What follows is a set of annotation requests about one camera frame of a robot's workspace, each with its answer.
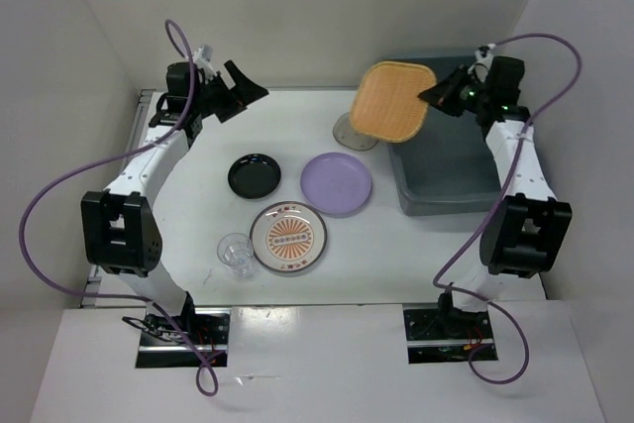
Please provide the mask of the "woven bamboo pattern tray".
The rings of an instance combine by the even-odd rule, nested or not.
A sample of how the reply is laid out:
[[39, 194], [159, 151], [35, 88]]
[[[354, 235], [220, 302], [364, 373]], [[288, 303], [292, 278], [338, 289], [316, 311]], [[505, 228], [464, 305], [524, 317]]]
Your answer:
[[419, 94], [437, 84], [434, 71], [422, 64], [385, 60], [364, 75], [349, 119], [358, 133], [399, 144], [423, 126], [428, 103]]

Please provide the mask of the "purple round plate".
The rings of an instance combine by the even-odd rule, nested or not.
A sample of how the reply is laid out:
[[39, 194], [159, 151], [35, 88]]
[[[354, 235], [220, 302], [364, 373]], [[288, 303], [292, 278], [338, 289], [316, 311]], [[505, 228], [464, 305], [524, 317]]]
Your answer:
[[326, 153], [303, 167], [300, 188], [304, 198], [318, 211], [348, 216], [370, 198], [372, 178], [359, 159], [343, 153]]

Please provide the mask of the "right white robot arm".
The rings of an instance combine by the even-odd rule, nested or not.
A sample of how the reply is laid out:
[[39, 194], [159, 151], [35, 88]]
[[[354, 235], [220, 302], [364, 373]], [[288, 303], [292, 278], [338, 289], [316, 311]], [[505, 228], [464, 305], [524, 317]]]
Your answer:
[[502, 193], [479, 236], [480, 264], [438, 299], [435, 326], [446, 337], [480, 323], [511, 279], [549, 271], [572, 221], [571, 205], [556, 198], [542, 171], [530, 112], [518, 103], [524, 73], [520, 59], [481, 53], [419, 95], [448, 116], [475, 115]]

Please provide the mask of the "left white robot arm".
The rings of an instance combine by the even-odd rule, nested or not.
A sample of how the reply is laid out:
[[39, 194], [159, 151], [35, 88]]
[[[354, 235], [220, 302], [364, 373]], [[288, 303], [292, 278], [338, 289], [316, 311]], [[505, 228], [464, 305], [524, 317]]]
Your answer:
[[142, 151], [102, 191], [87, 192], [80, 204], [85, 252], [91, 264], [123, 280], [162, 321], [175, 343], [192, 340], [198, 329], [193, 299], [161, 262], [162, 237], [153, 206], [169, 175], [202, 132], [204, 119], [226, 122], [268, 91], [228, 60], [234, 84], [204, 61], [171, 64], [167, 91], [158, 99]]

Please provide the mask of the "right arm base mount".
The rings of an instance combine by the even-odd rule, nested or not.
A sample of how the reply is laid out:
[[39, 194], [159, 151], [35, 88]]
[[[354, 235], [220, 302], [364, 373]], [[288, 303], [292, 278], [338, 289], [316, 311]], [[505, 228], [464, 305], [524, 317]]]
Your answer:
[[489, 315], [456, 308], [442, 294], [436, 303], [404, 305], [403, 320], [411, 365], [497, 361]]

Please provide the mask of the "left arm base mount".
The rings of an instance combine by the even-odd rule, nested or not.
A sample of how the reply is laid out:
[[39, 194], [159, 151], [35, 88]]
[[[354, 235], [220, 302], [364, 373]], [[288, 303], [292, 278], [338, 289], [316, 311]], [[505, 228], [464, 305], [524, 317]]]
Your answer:
[[[196, 317], [194, 324], [188, 329], [182, 325], [182, 330], [188, 333], [190, 341], [214, 368], [224, 368], [228, 359], [231, 310], [199, 307]], [[200, 365], [192, 350], [164, 318], [124, 316], [122, 321], [141, 332], [137, 369], [196, 368]]]

